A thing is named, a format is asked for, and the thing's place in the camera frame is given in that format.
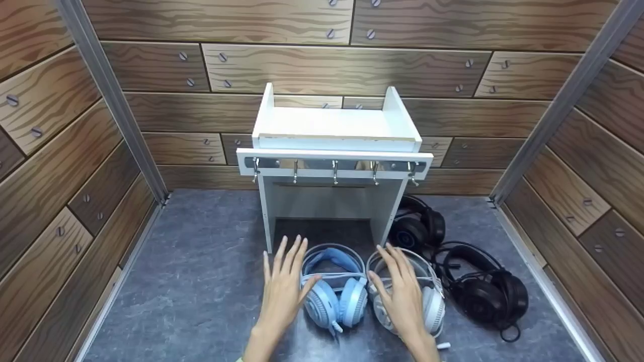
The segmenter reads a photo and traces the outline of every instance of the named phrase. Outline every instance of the hand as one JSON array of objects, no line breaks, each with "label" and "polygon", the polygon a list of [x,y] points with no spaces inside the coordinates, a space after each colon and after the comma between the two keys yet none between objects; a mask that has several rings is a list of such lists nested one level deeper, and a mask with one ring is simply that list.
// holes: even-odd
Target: hand
[{"label": "hand", "polygon": [[414,359],[417,362],[438,362],[440,359],[436,342],[425,330],[422,293],[416,272],[400,249],[392,247],[389,243],[386,246],[387,250],[380,245],[377,249],[391,274],[392,293],[387,292],[383,281],[373,271],[369,271],[369,279],[378,290],[387,315]]},{"label": "hand", "polygon": [[261,302],[260,318],[251,331],[251,338],[243,355],[244,362],[266,362],[277,345],[282,334],[298,314],[308,292],[321,277],[316,276],[299,288],[299,275],[302,269],[304,253],[308,240],[301,240],[300,235],[286,254],[284,250],[288,238],[282,238],[273,261],[273,270],[269,266],[269,256],[264,252],[264,296]]}]

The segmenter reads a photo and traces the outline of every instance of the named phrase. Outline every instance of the headphone ear cup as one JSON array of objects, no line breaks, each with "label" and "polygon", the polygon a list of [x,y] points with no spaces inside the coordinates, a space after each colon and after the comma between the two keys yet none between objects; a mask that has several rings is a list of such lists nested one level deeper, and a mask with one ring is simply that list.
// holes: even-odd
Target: headphone ear cup
[{"label": "headphone ear cup", "polygon": [[439,292],[429,287],[422,288],[422,313],[425,330],[434,337],[442,332],[442,320],[445,316],[445,301]]},{"label": "headphone ear cup", "polygon": [[465,315],[483,325],[495,325],[506,315],[506,296],[482,280],[466,280],[457,300]]},{"label": "headphone ear cup", "polygon": [[422,246],[427,244],[429,237],[427,227],[414,218],[396,220],[389,231],[392,244],[417,253],[422,252]]},{"label": "headphone ear cup", "polygon": [[321,328],[333,330],[337,323],[338,300],[333,288],[324,280],[319,280],[307,294],[304,306],[308,316]]},{"label": "headphone ear cup", "polygon": [[342,321],[342,324],[347,327],[353,327],[358,324],[365,314],[366,301],[364,285],[354,278],[347,280],[338,301],[338,320]]}]

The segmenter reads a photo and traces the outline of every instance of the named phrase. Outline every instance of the metal hook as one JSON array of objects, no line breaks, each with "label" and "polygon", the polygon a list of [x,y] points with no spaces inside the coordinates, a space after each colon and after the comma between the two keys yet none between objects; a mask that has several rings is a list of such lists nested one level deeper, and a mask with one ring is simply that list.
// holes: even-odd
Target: metal hook
[{"label": "metal hook", "polygon": [[298,182],[298,161],[295,160],[295,166],[293,167],[293,183],[297,184]]},{"label": "metal hook", "polygon": [[378,172],[378,161],[372,161],[372,162],[371,162],[371,170],[374,172],[374,175],[372,176],[372,178],[373,178],[373,180],[374,180],[374,184],[375,184],[376,186],[378,186],[378,185],[379,185],[379,183],[378,183],[378,181],[375,179],[375,173],[376,173],[376,172]]},{"label": "metal hook", "polygon": [[418,182],[416,182],[416,166],[418,166],[418,162],[414,162],[413,167],[411,162],[407,162],[407,170],[409,171],[408,176],[412,178],[414,186],[418,186]]},{"label": "metal hook", "polygon": [[252,183],[257,182],[257,175],[260,173],[260,170],[257,167],[260,166],[260,160],[257,157],[252,158],[252,169],[255,171],[255,175],[252,177]]},{"label": "metal hook", "polygon": [[337,161],[333,160],[331,164],[333,165],[333,184],[337,185]]}]

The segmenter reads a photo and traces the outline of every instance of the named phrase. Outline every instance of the headphone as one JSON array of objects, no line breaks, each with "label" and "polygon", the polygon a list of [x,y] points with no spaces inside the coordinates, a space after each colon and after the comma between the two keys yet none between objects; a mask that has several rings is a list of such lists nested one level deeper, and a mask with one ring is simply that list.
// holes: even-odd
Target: headphone
[{"label": "headphone", "polygon": [[[401,250],[403,251],[403,253],[405,253],[407,259],[410,261],[414,271],[416,272],[419,283],[425,282],[427,284],[430,284],[430,286],[425,285],[422,287],[423,320],[425,330],[427,330],[427,332],[432,336],[438,337],[438,335],[442,332],[443,317],[445,316],[445,300],[440,279],[436,275],[436,272],[431,267],[431,265],[420,255],[406,249]],[[385,270],[386,267],[386,263],[378,252],[373,253],[366,263],[367,270],[373,270],[378,276],[380,276],[380,273]],[[391,293],[391,278],[381,278],[381,280],[383,281],[385,289],[389,293]],[[388,329],[394,334],[398,334],[393,327],[391,319],[387,315],[387,311],[384,308],[383,301],[378,294],[378,290],[375,288],[375,285],[370,282],[368,290],[369,297],[371,297],[375,316],[378,319],[378,322],[380,322],[380,324],[384,328]]]},{"label": "headphone", "polygon": [[[420,198],[403,195],[398,210],[407,210],[396,215],[389,231],[389,241],[401,248],[421,253],[425,246],[438,247],[445,239],[445,219]],[[419,214],[421,219],[406,217]]]},{"label": "headphone", "polygon": [[[473,321],[498,329],[504,341],[517,341],[521,330],[516,323],[528,308],[526,286],[485,250],[464,242],[443,245],[447,244],[452,246],[436,250],[431,261],[437,266],[455,303]],[[436,263],[436,255],[440,252],[447,254],[442,263]],[[454,278],[450,270],[452,259],[464,260],[479,271]],[[506,339],[504,331],[510,327],[516,328],[518,333],[515,338]]]},{"label": "headphone", "polygon": [[[312,269],[328,260],[346,272],[311,273]],[[322,276],[313,289],[307,294],[305,307],[308,315],[316,325],[326,328],[335,336],[336,331],[342,333],[342,323],[353,327],[365,314],[367,293],[365,290],[365,263],[355,251],[344,245],[324,243],[310,248],[305,254],[300,273],[300,285],[314,275]],[[348,278],[341,288],[332,288],[325,280]]]}]

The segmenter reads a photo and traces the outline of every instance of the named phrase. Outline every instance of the gray floor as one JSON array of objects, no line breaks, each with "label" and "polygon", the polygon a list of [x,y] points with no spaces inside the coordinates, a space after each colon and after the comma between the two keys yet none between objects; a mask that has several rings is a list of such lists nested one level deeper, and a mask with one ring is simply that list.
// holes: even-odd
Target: gray floor
[{"label": "gray floor", "polygon": [[[439,342],[445,362],[583,361],[572,339],[483,198],[425,197],[447,223],[447,239],[472,242],[495,255],[530,293],[519,321],[522,337],[467,320],[448,300]],[[179,190],[156,221],[85,361],[234,362],[260,312],[265,248],[255,191]],[[339,242],[363,257],[373,250],[364,222],[284,221],[276,234]],[[273,361],[412,361],[404,345],[370,310],[333,340],[300,311]]]}]

